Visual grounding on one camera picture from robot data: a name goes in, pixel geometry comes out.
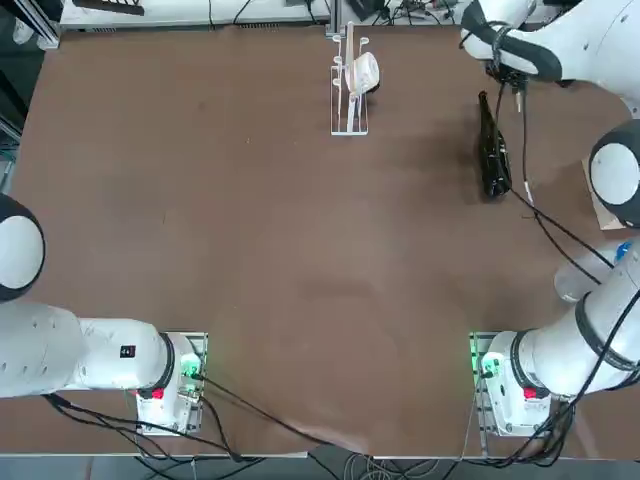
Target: black sticker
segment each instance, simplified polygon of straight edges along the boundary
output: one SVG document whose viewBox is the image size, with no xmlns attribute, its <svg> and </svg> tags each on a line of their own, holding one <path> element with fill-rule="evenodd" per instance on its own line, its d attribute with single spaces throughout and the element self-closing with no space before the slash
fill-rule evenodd
<svg viewBox="0 0 640 480">
<path fill-rule="evenodd" d="M 136 356 L 135 345 L 122 345 L 120 347 L 120 358 L 133 358 Z"/>
</svg>

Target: metal frame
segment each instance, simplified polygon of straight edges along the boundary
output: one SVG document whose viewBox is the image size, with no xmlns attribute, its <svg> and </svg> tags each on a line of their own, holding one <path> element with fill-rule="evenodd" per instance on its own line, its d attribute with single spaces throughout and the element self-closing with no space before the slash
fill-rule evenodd
<svg viewBox="0 0 640 480">
<path fill-rule="evenodd" d="M 31 21 L 36 33 L 52 46 L 60 44 L 58 25 L 51 21 L 35 0 L 13 0 L 22 13 Z"/>
<path fill-rule="evenodd" d="M 327 25 L 325 36 L 329 39 L 333 38 L 334 35 L 344 37 L 345 29 L 342 25 L 342 0 L 329 0 L 329 7 L 329 25 Z"/>
<path fill-rule="evenodd" d="M 6 133 L 9 137 L 20 143 L 22 138 L 22 129 L 17 127 L 11 120 L 0 113 L 0 131 Z"/>
</svg>

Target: floor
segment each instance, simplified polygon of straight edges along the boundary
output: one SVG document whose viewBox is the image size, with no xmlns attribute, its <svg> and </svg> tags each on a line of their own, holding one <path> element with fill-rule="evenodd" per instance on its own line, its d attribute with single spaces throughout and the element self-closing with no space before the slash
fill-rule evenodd
<svg viewBox="0 0 640 480">
<path fill-rule="evenodd" d="M 342 478 L 344 462 L 348 457 L 348 452 L 338 448 L 323 447 L 315 451 L 314 455 L 339 478 Z M 405 468 L 411 466 L 413 463 L 415 462 L 399 462 L 399 464 Z M 158 463 L 156 463 L 155 465 L 157 465 L 158 468 L 165 467 L 164 464 L 158 465 Z M 442 460 L 440 465 L 438 465 L 429 477 L 434 479 L 442 478 L 449 465 L 449 460 Z M 197 478 L 214 479 L 232 472 L 237 468 L 238 465 L 230 460 L 200 461 L 197 464 L 196 473 Z M 148 471 L 132 458 L 107 456 L 94 458 L 0 458 L 0 472 L 3 480 L 35 480 L 40 478 L 47 478 L 49 480 L 112 480 L 114 478 L 144 480 L 149 474 Z M 454 470 L 449 479 L 597 480 L 608 478 L 610 480 L 622 480 L 637 478 L 639 472 L 640 465 L 632 462 L 565 460 L 558 462 L 551 469 L 516 465 L 504 470 L 478 467 L 463 463 Z M 190 465 L 177 467 L 172 469 L 170 473 L 176 480 L 190 480 L 194 478 Z M 359 475 L 362 473 L 364 473 L 364 466 L 359 464 L 359 470 L 356 471 L 355 479 L 360 478 Z M 234 478 L 240 480 L 281 480 L 286 478 L 331 480 L 332 477 L 311 459 L 272 458 L 262 462 L 260 465 L 247 469 Z"/>
</svg>

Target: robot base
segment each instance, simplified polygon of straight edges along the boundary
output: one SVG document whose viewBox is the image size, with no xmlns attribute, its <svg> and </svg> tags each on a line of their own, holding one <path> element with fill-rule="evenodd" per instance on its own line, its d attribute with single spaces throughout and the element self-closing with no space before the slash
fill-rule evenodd
<svg viewBox="0 0 640 480">
<path fill-rule="evenodd" d="M 200 395 L 204 385 L 189 375 L 204 375 L 208 335 L 181 332 L 167 332 L 167 335 L 175 350 L 173 375 L 167 387 L 154 391 L 152 398 L 137 395 L 138 420 L 193 434 L 202 424 Z M 138 431 L 144 435 L 176 435 L 147 426 L 139 427 Z"/>
<path fill-rule="evenodd" d="M 551 396 L 527 398 L 529 395 L 516 381 L 511 364 L 511 343 L 515 335 L 515 332 L 501 332 L 491 340 L 484 354 L 477 353 L 476 371 L 480 377 L 476 384 L 486 385 L 491 406 L 485 410 L 493 420 L 490 431 L 499 436 L 529 437 L 549 417 Z"/>
</svg>

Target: black cable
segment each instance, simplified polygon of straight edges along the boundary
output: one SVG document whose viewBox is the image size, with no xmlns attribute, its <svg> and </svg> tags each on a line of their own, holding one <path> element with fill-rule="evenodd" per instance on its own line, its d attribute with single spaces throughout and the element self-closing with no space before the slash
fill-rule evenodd
<svg viewBox="0 0 640 480">
<path fill-rule="evenodd" d="M 449 2 L 447 0 L 442 0 L 442 3 L 444 3 L 444 6 L 447 9 L 447 14 L 449 15 L 449 18 L 451 19 L 451 24 L 455 25 L 456 24 L 456 17 L 453 15 L 453 10 L 451 10 L 451 6 L 449 6 Z"/>
<path fill-rule="evenodd" d="M 259 458 L 255 462 L 252 462 L 252 463 L 249 463 L 249 464 L 247 464 L 247 465 L 245 465 L 243 467 L 240 467 L 240 468 L 234 470 L 233 472 L 226 473 L 226 474 L 222 475 L 221 477 L 214 478 L 213 480 L 225 480 L 227 478 L 231 478 L 234 475 L 239 474 L 240 472 L 244 472 L 248 468 L 254 467 L 257 464 L 264 462 L 265 460 L 266 460 L 266 458 Z"/>
<path fill-rule="evenodd" d="M 127 425 L 136 425 L 136 426 L 143 426 L 143 427 L 146 426 L 146 427 L 150 427 L 150 428 L 155 428 L 157 430 L 162 430 L 163 432 L 173 433 L 175 435 L 178 435 L 178 436 L 183 437 L 183 438 L 187 438 L 189 440 L 193 440 L 195 442 L 199 442 L 199 443 L 203 443 L 205 445 L 216 447 L 216 448 L 218 448 L 220 450 L 225 451 L 226 453 L 229 453 L 229 452 L 227 452 L 225 447 L 223 445 L 220 445 L 219 443 L 212 442 L 211 440 L 206 440 L 204 438 L 195 437 L 193 435 L 190 435 L 188 433 L 180 432 L 180 431 L 175 430 L 173 428 L 167 428 L 167 427 L 164 427 L 162 425 L 157 425 L 155 423 L 145 422 L 145 421 L 142 421 L 142 420 L 129 420 L 129 419 L 126 419 L 126 418 L 114 417 L 112 415 L 106 415 L 104 413 L 95 412 L 93 410 L 74 405 L 70 401 L 66 400 L 65 398 L 63 398 L 63 397 L 61 397 L 60 395 L 57 395 L 57 394 L 46 395 L 46 397 L 51 398 L 55 402 L 56 405 L 58 405 L 59 407 L 61 407 L 63 409 L 67 408 L 69 410 L 73 410 L 73 411 L 76 411 L 76 412 L 79 412 L 79 413 L 84 413 L 84 414 L 87 414 L 87 415 L 99 415 L 101 418 L 103 418 L 105 420 L 108 420 L 108 421 L 112 421 L 112 422 L 124 423 L 124 424 L 127 424 Z"/>
<path fill-rule="evenodd" d="M 502 94 L 504 92 L 504 83 L 502 83 L 500 85 L 500 91 L 498 92 L 498 101 L 496 103 L 496 118 L 495 118 L 495 123 L 496 123 L 496 138 L 495 138 L 495 143 L 496 143 L 496 152 L 499 152 L 499 145 L 500 145 L 500 141 L 499 141 L 499 137 L 497 135 L 498 132 L 498 120 L 500 118 L 500 105 L 502 102 Z M 501 172 L 502 173 L 502 177 L 504 178 L 505 182 L 507 182 L 507 184 L 509 185 L 509 188 L 511 190 L 511 192 L 513 193 L 513 195 L 515 195 L 515 197 L 523 204 L 525 205 L 527 208 L 529 208 L 533 213 L 534 216 L 538 215 L 540 217 L 542 217 L 543 219 L 545 219 L 547 222 L 549 222 L 550 224 L 552 224 L 554 227 L 556 227 L 558 230 L 560 230 L 562 233 L 564 233 L 565 235 L 567 235 L 569 238 L 571 238 L 574 242 L 578 243 L 579 245 L 581 245 L 582 247 L 586 248 L 587 250 L 589 250 L 589 252 L 591 252 L 593 255 L 595 255 L 597 258 L 600 259 L 600 261 L 602 261 L 604 264 L 606 264 L 609 268 L 614 268 L 613 264 L 607 260 L 607 258 L 605 258 L 600 252 L 598 252 L 595 248 L 593 248 L 591 245 L 589 245 L 587 242 L 585 242 L 584 240 L 582 240 L 580 237 L 578 237 L 576 234 L 574 234 L 572 231 L 570 231 L 569 229 L 567 229 L 564 225 L 562 225 L 561 223 L 559 223 L 557 220 L 555 220 L 554 218 L 550 217 L 549 215 L 547 215 L 546 213 L 544 213 L 542 210 L 540 210 L 539 208 L 537 208 L 536 206 L 532 205 L 527 199 L 525 199 L 520 193 L 518 193 L 516 190 L 513 189 L 513 185 L 511 185 L 511 181 L 509 179 L 509 177 L 505 174 L 505 172 Z M 580 268 L 579 266 L 576 266 L 576 268 L 578 268 L 578 270 L 583 271 L 584 269 Z"/>
<path fill-rule="evenodd" d="M 320 465 L 320 467 L 322 467 L 323 470 L 329 472 L 329 474 L 335 479 L 335 480 L 341 480 L 340 477 L 338 477 L 335 473 L 333 473 L 331 471 L 331 469 L 329 467 L 327 467 L 324 463 L 322 463 L 320 460 L 318 460 L 318 458 L 312 454 L 311 452 L 308 452 L 307 455 L 309 456 L 309 458 L 311 460 L 313 460 L 314 462 L 316 462 L 318 465 Z"/>
<path fill-rule="evenodd" d="M 376 23 L 378 23 L 378 20 L 380 20 L 380 17 L 382 16 L 382 13 L 387 11 L 389 9 L 389 4 L 391 3 L 391 0 L 387 0 L 387 3 L 384 4 L 384 7 L 382 7 L 379 11 L 378 11 L 378 16 L 376 17 L 376 19 L 373 21 L 373 23 L 371 24 L 371 26 L 375 25 Z"/>
<path fill-rule="evenodd" d="M 213 24 L 213 18 L 212 18 L 212 12 L 211 12 L 211 0 L 209 0 L 209 29 L 210 30 L 215 30 L 216 27 Z"/>
<path fill-rule="evenodd" d="M 524 182 L 525 188 L 527 189 L 527 193 L 529 194 L 529 174 L 527 169 L 527 145 L 528 145 L 528 132 L 529 129 L 527 127 L 527 84 L 524 84 L 522 89 L 522 180 Z M 533 204 L 532 198 L 529 197 L 529 202 Z M 574 260 L 556 241 L 555 238 L 551 235 L 547 227 L 542 223 L 540 219 L 540 215 L 537 212 L 534 212 L 533 217 L 536 223 L 542 229 L 542 232 L 545 234 L 549 242 L 556 248 L 558 252 L 574 266 L 578 271 L 582 272 L 586 277 L 588 277 L 592 282 L 596 285 L 601 285 L 600 280 L 598 280 L 593 274 L 588 272 L 582 265 L 580 265 L 576 260 Z"/>
<path fill-rule="evenodd" d="M 451 474 L 458 467 L 458 465 L 460 465 L 460 460 L 454 460 L 454 462 L 449 467 L 449 470 L 447 470 L 447 472 L 443 475 L 443 477 L 440 480 L 447 480 L 447 478 L 451 476 Z"/>
<path fill-rule="evenodd" d="M 227 460 L 226 457 L 193 457 L 192 460 L 186 460 L 182 463 L 178 463 L 175 465 L 170 465 L 168 467 L 165 467 L 163 469 L 160 470 L 159 473 L 157 473 L 155 470 L 149 468 L 149 470 L 151 470 L 153 473 L 151 473 L 150 475 L 148 475 L 147 477 L 145 477 L 143 480 L 153 480 L 155 477 L 157 477 L 158 475 L 160 475 L 161 473 L 167 473 L 170 470 L 173 470 L 174 468 L 178 468 L 181 467 L 183 465 L 186 465 L 187 463 L 191 463 L 192 461 L 195 461 L 196 463 L 200 463 L 200 462 L 206 462 L 206 461 L 211 461 L 211 460 L 220 460 L 220 461 L 225 461 Z"/>
<path fill-rule="evenodd" d="M 222 444 L 224 445 L 226 450 L 229 452 L 229 456 L 231 457 L 231 459 L 234 462 L 242 462 L 242 461 L 244 461 L 244 459 L 242 458 L 242 455 L 240 455 L 239 453 L 235 452 L 229 446 L 229 442 L 227 440 L 227 436 L 224 433 L 224 429 L 222 428 L 222 422 L 220 421 L 220 416 L 218 415 L 218 412 L 216 411 L 216 409 L 213 406 L 213 404 L 208 399 L 206 399 L 205 397 L 200 397 L 200 400 L 209 409 L 209 411 L 211 412 L 211 415 L 213 415 L 213 419 L 215 420 L 216 425 L 218 427 L 218 431 L 220 432 L 220 439 L 222 440 Z"/>
<path fill-rule="evenodd" d="M 413 22 L 411 21 L 411 11 L 409 10 L 409 2 L 408 0 L 403 0 L 404 7 L 407 9 L 407 18 L 409 19 L 409 25 L 413 26 Z"/>
<path fill-rule="evenodd" d="M 389 460 L 389 462 L 391 463 L 391 465 L 394 466 L 394 468 L 396 469 L 396 472 L 400 475 L 401 478 L 404 478 L 404 480 L 409 480 L 409 478 L 407 477 L 406 470 L 400 467 L 400 465 L 398 465 L 395 460 L 391 459 Z"/>
<path fill-rule="evenodd" d="M 145 462 L 143 459 L 138 458 L 138 457 L 133 457 L 133 459 L 138 462 L 140 465 L 142 465 L 143 467 L 147 468 L 148 470 L 151 470 L 153 472 L 153 475 L 150 476 L 149 478 L 155 478 L 155 477 L 162 477 L 166 480 L 177 480 L 175 477 L 172 477 L 171 475 L 166 474 L 166 470 L 169 469 L 165 469 L 165 470 L 159 470 L 156 467 L 154 467 L 153 465 Z M 180 465 L 172 465 L 171 468 L 173 467 L 179 467 Z"/>
<path fill-rule="evenodd" d="M 306 439 L 306 440 L 309 440 L 309 441 L 314 442 L 314 443 L 318 443 L 318 444 L 320 444 L 320 445 L 333 445 L 332 443 L 327 442 L 327 441 L 325 441 L 325 440 L 322 440 L 322 439 L 320 439 L 320 438 L 318 438 L 318 437 L 314 437 L 313 435 L 309 435 L 308 433 L 301 432 L 301 431 L 300 431 L 300 430 L 298 430 L 297 428 L 292 427 L 291 425 L 289 425 L 289 424 L 287 424 L 287 423 L 283 422 L 283 421 L 282 421 L 282 420 L 280 420 L 279 418 L 274 417 L 273 415 L 271 415 L 270 413 L 265 412 L 264 410 L 262 410 L 262 409 L 261 409 L 261 408 L 259 408 L 259 407 L 256 407 L 256 406 L 255 406 L 255 405 L 253 405 L 252 403 L 250 403 L 250 402 L 246 401 L 244 398 L 242 398 L 242 397 L 240 397 L 240 396 L 236 395 L 235 393 L 233 393 L 233 392 L 232 392 L 231 390 L 229 390 L 228 388 L 226 388 L 226 387 L 224 387 L 224 386 L 220 385 L 220 384 L 219 384 L 219 383 L 217 383 L 217 382 L 214 382 L 213 380 L 211 380 L 211 379 L 209 379 L 209 378 L 205 377 L 204 375 L 195 374 L 195 375 L 193 375 L 193 376 L 192 376 L 192 378 L 194 378 L 194 379 L 196 379 L 196 380 L 202 380 L 202 381 L 204 381 L 204 382 L 208 383 L 209 385 L 214 386 L 215 388 L 217 388 L 217 389 L 218 389 L 218 390 L 220 390 L 221 392 L 226 393 L 227 395 L 229 395 L 229 396 L 230 396 L 230 397 L 232 397 L 233 399 L 235 399 L 235 400 L 237 400 L 238 402 L 242 403 L 243 405 L 245 405 L 245 406 L 249 407 L 249 408 L 250 408 L 250 409 L 252 409 L 253 411 L 255 411 L 255 412 L 259 413 L 260 415 L 262 415 L 263 417 L 268 418 L 268 419 L 269 419 L 269 420 L 271 420 L 272 422 L 277 423 L 278 425 L 280 425 L 282 428 L 284 428 L 284 429 L 286 429 L 286 430 L 289 430 L 291 433 L 295 433 L 296 435 L 298 435 L 298 436 L 300 436 L 300 437 L 302 437 L 302 438 L 304 438 L 304 439 Z"/>
<path fill-rule="evenodd" d="M 305 5 L 307 6 L 307 11 L 309 12 L 309 16 L 311 17 L 311 21 L 314 25 L 318 25 L 318 21 L 316 17 L 314 17 L 313 12 L 311 11 L 311 0 L 304 0 Z"/>
<path fill-rule="evenodd" d="M 236 25 L 238 23 L 238 18 L 240 18 L 240 15 L 242 14 L 242 12 L 244 12 L 244 9 L 247 8 L 250 3 L 251 3 L 251 0 L 247 0 L 242 6 L 242 8 L 238 10 L 238 13 L 236 13 L 235 18 L 233 19 L 233 25 Z"/>
<path fill-rule="evenodd" d="M 184 461 L 182 460 L 178 460 L 174 457 L 172 457 L 171 455 L 169 455 L 169 453 L 167 453 L 161 446 L 160 444 L 158 444 L 155 440 L 147 437 L 146 435 L 143 435 L 135 430 L 126 428 L 126 427 L 116 427 L 114 425 L 109 424 L 108 422 L 105 422 L 104 420 L 101 419 L 101 423 L 98 422 L 94 422 L 92 420 L 87 420 L 84 418 L 80 418 L 77 417 L 75 415 L 72 415 L 69 412 L 64 411 L 60 406 L 58 406 L 54 401 L 52 401 L 51 399 L 47 398 L 47 396 L 44 396 L 45 400 L 47 400 L 47 402 L 49 402 L 49 404 L 51 405 L 51 407 L 53 407 L 54 410 L 56 410 L 58 413 L 60 413 L 61 415 L 77 422 L 77 423 L 81 423 L 83 425 L 93 425 L 96 426 L 98 428 L 103 428 L 105 430 L 113 430 L 116 431 L 117 433 L 119 433 L 120 435 L 122 435 L 124 438 L 127 439 L 127 441 L 129 441 L 130 443 L 136 445 L 137 447 L 140 448 L 140 451 L 144 454 L 147 455 L 150 458 L 153 458 L 154 460 L 173 460 L 174 462 L 176 462 L 176 464 L 181 464 L 184 463 Z M 94 416 L 94 418 L 99 419 L 100 416 L 96 415 Z M 139 443 L 137 443 L 135 440 L 133 440 L 132 438 L 128 437 L 127 435 L 125 435 L 123 432 L 127 432 L 130 433 L 132 435 L 135 435 L 137 437 L 143 438 L 144 440 L 147 440 L 149 443 L 151 443 L 155 448 L 158 449 L 158 451 L 163 455 L 163 457 L 157 457 L 156 455 L 152 454 L 151 452 L 149 452 L 147 449 L 145 449 L 144 447 L 142 447 L 141 445 L 139 445 Z"/>
<path fill-rule="evenodd" d="M 511 25 L 501 20 L 491 20 L 490 22 L 484 23 L 484 26 L 485 27 L 510 27 Z M 462 37 L 462 40 L 460 40 L 460 43 L 458 44 L 458 48 L 460 49 L 464 48 L 465 42 L 469 40 L 469 37 L 471 37 L 471 35 L 474 35 L 474 33 L 471 30 L 469 30 L 467 34 L 464 37 Z"/>
</svg>

